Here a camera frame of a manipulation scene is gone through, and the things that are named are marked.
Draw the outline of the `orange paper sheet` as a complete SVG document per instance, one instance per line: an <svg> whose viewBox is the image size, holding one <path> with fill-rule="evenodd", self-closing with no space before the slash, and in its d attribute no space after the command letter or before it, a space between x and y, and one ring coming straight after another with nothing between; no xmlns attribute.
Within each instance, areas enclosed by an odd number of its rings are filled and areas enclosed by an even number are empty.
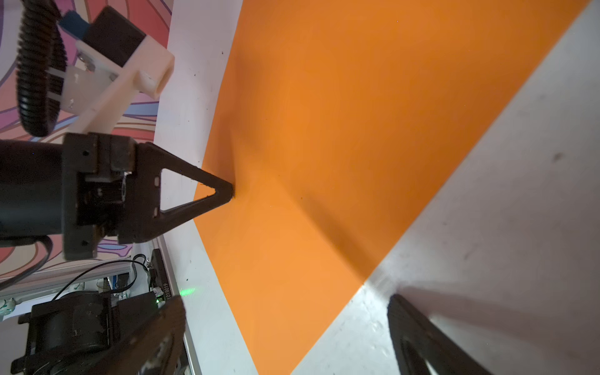
<svg viewBox="0 0 600 375"><path fill-rule="evenodd" d="M195 220L256 370L289 374L586 7L246 1Z"/></svg>

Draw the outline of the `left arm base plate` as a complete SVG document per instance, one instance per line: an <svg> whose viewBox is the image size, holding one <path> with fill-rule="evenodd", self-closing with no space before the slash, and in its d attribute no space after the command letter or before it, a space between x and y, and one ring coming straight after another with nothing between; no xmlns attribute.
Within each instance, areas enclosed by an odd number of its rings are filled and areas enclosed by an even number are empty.
<svg viewBox="0 0 600 375"><path fill-rule="evenodd" d="M20 342L17 333L3 332L1 353L17 352L1 373L66 374L116 346L157 311L154 292L117 302L99 292L71 292L37 304L15 319L17 330L27 329Z"/></svg>

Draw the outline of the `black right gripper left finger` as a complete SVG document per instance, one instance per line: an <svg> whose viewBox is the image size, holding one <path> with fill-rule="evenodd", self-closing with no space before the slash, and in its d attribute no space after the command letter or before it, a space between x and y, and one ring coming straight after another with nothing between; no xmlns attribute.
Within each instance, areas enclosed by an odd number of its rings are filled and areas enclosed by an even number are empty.
<svg viewBox="0 0 600 375"><path fill-rule="evenodd" d="M180 296L93 365L94 374L175 374L184 349L186 311Z"/></svg>

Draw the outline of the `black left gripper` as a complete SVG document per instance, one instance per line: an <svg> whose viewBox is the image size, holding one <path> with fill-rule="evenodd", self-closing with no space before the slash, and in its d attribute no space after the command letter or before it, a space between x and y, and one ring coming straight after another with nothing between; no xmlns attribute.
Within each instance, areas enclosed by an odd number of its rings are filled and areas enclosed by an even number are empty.
<svg viewBox="0 0 600 375"><path fill-rule="evenodd" d="M62 143L63 256L95 258L106 237L117 236L121 244L148 242L233 195L230 182L153 143L69 133Z"/></svg>

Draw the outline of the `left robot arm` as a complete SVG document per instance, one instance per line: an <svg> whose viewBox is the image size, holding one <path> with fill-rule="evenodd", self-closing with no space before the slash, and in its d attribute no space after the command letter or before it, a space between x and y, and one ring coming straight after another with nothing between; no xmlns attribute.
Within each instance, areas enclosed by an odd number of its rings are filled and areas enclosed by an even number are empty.
<svg viewBox="0 0 600 375"><path fill-rule="evenodd" d="M30 141L1 143L1 245L62 236L68 261L99 242L148 242L228 203L233 185L151 143L115 135L134 97L159 98L174 57L106 6L91 22L54 1L25 1L17 113Z"/></svg>

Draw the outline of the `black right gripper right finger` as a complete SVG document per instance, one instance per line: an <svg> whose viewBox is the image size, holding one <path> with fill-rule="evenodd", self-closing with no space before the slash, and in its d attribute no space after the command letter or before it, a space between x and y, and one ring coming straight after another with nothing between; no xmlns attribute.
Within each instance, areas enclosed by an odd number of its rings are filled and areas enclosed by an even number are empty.
<svg viewBox="0 0 600 375"><path fill-rule="evenodd" d="M400 373L489 373L401 295L390 298L387 319Z"/></svg>

